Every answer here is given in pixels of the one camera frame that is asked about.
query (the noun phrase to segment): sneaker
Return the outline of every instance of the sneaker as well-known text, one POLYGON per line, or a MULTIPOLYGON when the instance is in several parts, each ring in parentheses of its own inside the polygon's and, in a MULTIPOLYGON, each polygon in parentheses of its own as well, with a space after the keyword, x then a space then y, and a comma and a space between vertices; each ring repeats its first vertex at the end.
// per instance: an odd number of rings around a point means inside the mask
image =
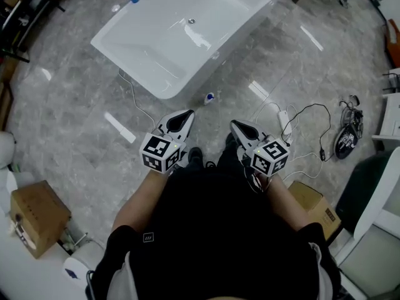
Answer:
POLYGON ((206 168, 216 168, 216 164, 212 161, 207 161, 206 168))
POLYGON ((238 143, 236 142, 233 134, 229 133, 225 140, 225 148, 232 145, 235 145, 235 147, 238 148, 238 143))
POLYGON ((342 6, 342 7, 344 7, 344 8, 348 8, 349 7, 349 5, 348 5, 348 3, 345 1, 345 0, 337 0, 339 3, 340 3, 340 5, 342 6))
POLYGON ((187 155, 187 160, 192 162, 193 159, 199 158, 201 161, 201 164, 203 164, 203 152, 201 152, 201 149, 199 147, 193 147, 190 149, 189 154, 187 155))

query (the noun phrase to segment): bathtub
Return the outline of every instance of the bathtub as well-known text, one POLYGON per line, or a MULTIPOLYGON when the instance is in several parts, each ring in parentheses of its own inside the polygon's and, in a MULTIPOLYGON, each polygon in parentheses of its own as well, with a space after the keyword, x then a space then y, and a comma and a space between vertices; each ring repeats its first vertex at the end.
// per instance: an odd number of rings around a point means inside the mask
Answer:
POLYGON ((159 99, 182 108, 275 0, 140 0, 91 44, 159 99))

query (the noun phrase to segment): chair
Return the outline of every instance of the chair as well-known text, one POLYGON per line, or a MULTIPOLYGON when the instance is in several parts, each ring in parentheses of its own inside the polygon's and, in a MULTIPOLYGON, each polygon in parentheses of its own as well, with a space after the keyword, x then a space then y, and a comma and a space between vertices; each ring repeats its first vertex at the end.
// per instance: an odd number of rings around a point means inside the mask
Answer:
POLYGON ((387 22, 385 40, 386 51, 390 55, 394 68, 400 68, 400 30, 393 19, 387 22))
POLYGON ((385 150, 393 150, 400 146, 400 93, 384 94, 386 110, 381 132, 372 136, 374 141, 382 141, 385 150))
MULTIPOLYGON (((394 151, 385 151, 360 162, 354 168, 337 204, 336 213, 341 218, 344 229, 329 249, 337 265, 342 269, 342 285, 355 299, 367 299, 370 295, 346 276, 345 269, 353 272, 351 266, 355 263, 354 258, 359 259, 359 255, 353 256, 353 254, 365 252, 366 236, 369 233, 376 234, 376 231, 379 231, 378 235, 388 235, 390 239, 395 239, 395 244, 399 246, 397 260, 400 262, 400 240, 397 242, 397 239, 400 239, 400 214, 385 210, 387 209, 385 204, 392 193, 400 198, 399 178, 400 147, 397 147, 394 151)), ((363 261, 373 262, 374 259, 365 257, 363 261)), ((385 275, 385 272, 379 271, 378 274, 385 275)), ((400 283, 400 275, 391 276, 391 279, 400 283)), ((392 289, 385 291, 392 291, 396 287, 393 283, 392 280, 387 281, 383 288, 392 289)))

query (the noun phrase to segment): black cable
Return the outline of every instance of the black cable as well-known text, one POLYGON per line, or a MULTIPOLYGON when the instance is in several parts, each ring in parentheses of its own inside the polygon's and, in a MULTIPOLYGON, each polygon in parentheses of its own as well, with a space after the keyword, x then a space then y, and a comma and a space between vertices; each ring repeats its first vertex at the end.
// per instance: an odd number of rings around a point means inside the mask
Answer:
POLYGON ((382 75, 383 75, 383 76, 390 76, 391 74, 393 74, 394 76, 397 76, 397 77, 400 76, 400 74, 395 73, 395 72, 383 73, 382 75))
POLYGON ((90 275, 93 274, 93 273, 94 273, 93 270, 89 270, 86 273, 86 282, 87 282, 87 285, 89 286, 90 296, 92 297, 91 300, 96 300, 96 298, 94 297, 94 291, 93 291, 93 288, 92 288, 92 282, 91 282, 91 277, 90 277, 90 275))
POLYGON ((325 160, 325 162, 328 162, 329 160, 331 160, 331 158, 332 158, 334 155, 335 155, 335 153, 332 153, 331 156, 325 160))
POLYGON ((349 118, 349 122, 346 125, 350 124, 355 130, 357 138, 361 139, 363 137, 363 131, 364 131, 363 112, 361 110, 354 108, 354 105, 351 101, 346 102, 344 100, 341 100, 339 102, 339 105, 341 105, 342 103, 344 103, 346 107, 344 107, 342 110, 341 121, 340 121, 341 127, 342 128, 345 127, 343 125, 343 113, 345 112, 345 110, 348 110, 351 116, 349 118))
POLYGON ((320 145, 320 147, 321 147, 320 154, 321 154, 321 152, 324 153, 323 145, 322 145, 322 143, 321 143, 321 139, 323 138, 323 136, 324 136, 324 135, 330 130, 330 128, 331 128, 331 113, 329 112, 329 110, 327 109, 327 107, 326 107, 324 104, 319 104, 319 103, 310 104, 309 106, 304 107, 301 111, 299 111, 298 113, 296 113, 296 114, 294 115, 294 117, 286 124, 285 128, 282 130, 281 139, 283 140, 284 143, 286 143, 287 146, 289 146, 289 144, 283 139, 283 132, 285 132, 285 130, 286 130, 286 128, 288 127, 289 123, 292 122, 299 114, 301 114, 301 113, 302 113, 304 110, 306 110, 307 108, 310 108, 310 107, 313 107, 313 106, 321 106, 321 107, 324 107, 325 110, 326 110, 326 112, 327 112, 328 115, 329 115, 329 128, 327 128, 327 129, 321 134, 321 136, 319 137, 319 145, 320 145))

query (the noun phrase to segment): black shirt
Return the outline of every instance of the black shirt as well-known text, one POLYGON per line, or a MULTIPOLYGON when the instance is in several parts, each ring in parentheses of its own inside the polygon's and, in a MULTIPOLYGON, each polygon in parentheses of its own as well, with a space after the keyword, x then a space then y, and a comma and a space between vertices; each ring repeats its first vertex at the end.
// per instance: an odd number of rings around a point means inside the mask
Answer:
POLYGON ((114 273, 130 251, 137 295, 144 299, 316 299, 316 253, 331 278, 339 271, 320 224, 296 232, 271 212, 266 194, 246 180, 218 168, 169 178, 146 233, 128 226, 109 237, 106 253, 92 277, 96 299, 105 299, 114 273))

